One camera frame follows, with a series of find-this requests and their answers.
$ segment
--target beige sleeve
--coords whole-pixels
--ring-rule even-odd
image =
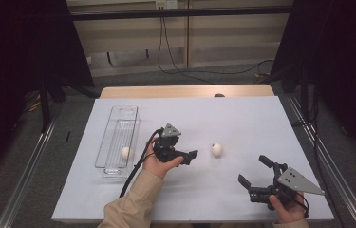
[[[151,212],[162,186],[162,179],[142,169],[128,193],[104,207],[104,219],[98,227],[150,227]]]
[[[305,219],[287,223],[287,224],[273,224],[272,226],[274,228],[309,228],[308,223],[306,222]]]

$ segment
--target gray floor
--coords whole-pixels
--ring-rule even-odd
[[[206,70],[235,72],[242,71],[251,66],[215,66],[203,68]],[[185,73],[201,78],[212,84],[253,84],[258,78],[254,74],[268,72],[271,63],[260,66],[243,74],[213,74],[213,73]],[[124,74],[120,76],[95,78],[96,89],[101,90],[105,86],[159,86],[159,85],[201,85],[203,81],[189,78],[181,74],[165,74],[159,71]],[[281,99],[290,122],[297,121],[293,109],[290,106],[289,96],[298,97],[299,90],[293,94],[284,94],[279,82],[273,83],[272,88]],[[78,149],[79,141],[84,133],[84,127],[92,108],[93,99],[87,98],[71,89],[65,88],[68,94],[64,104],[51,103],[52,114],[59,112],[59,119],[54,127],[51,140],[48,142],[45,153],[40,158],[38,168],[33,173],[32,182],[28,186],[27,193],[18,208],[12,227],[96,227],[97,224],[65,225],[61,222],[50,220],[57,199],[60,196],[62,186],[74,155]],[[345,180],[356,195],[356,142],[343,134],[342,125],[324,100],[319,100],[319,135],[334,159]],[[41,112],[38,108],[34,112],[25,112],[19,119],[13,131],[12,140],[8,151],[0,160],[0,215],[8,202],[20,176],[28,163],[28,159],[39,140],[42,127]],[[328,202],[333,213],[338,212],[336,220],[311,222],[310,227],[356,227],[356,221],[349,213],[348,205],[344,204],[342,196],[328,176],[323,167],[323,177],[318,172],[316,160],[313,154],[313,146],[302,127],[295,127],[294,132],[303,146],[309,163],[319,180],[326,180],[324,187],[332,195],[333,201],[328,197]]]

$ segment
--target white table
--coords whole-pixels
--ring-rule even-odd
[[[52,219],[99,222],[104,206],[115,200],[122,182],[102,178],[94,166],[110,109],[136,105],[141,118],[135,160],[151,134],[170,123],[182,132],[176,149],[198,150],[192,163],[171,170],[153,211],[154,222],[271,221],[275,212],[251,203],[238,174],[253,186],[272,184],[273,172],[258,161],[265,155],[285,162],[317,184],[284,109],[277,97],[151,98],[96,100],[80,147]],[[215,158],[213,143],[224,146]],[[326,199],[306,194],[310,220],[333,219]]]

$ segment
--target transparent box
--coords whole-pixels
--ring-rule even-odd
[[[113,106],[95,167],[103,177],[126,180],[133,169],[140,117],[136,106]]]

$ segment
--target human hand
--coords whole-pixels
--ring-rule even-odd
[[[157,177],[163,179],[166,176],[166,173],[171,170],[172,168],[178,166],[183,162],[183,157],[179,156],[170,160],[169,162],[162,162],[160,161],[154,154],[154,147],[153,144],[157,140],[154,138],[150,144],[148,145],[147,152],[145,153],[145,161],[142,168]]]
[[[278,214],[279,224],[291,223],[305,218],[305,209],[296,202],[292,201],[284,206],[276,195],[270,195],[269,200]],[[303,203],[303,193],[296,194],[295,200]]]

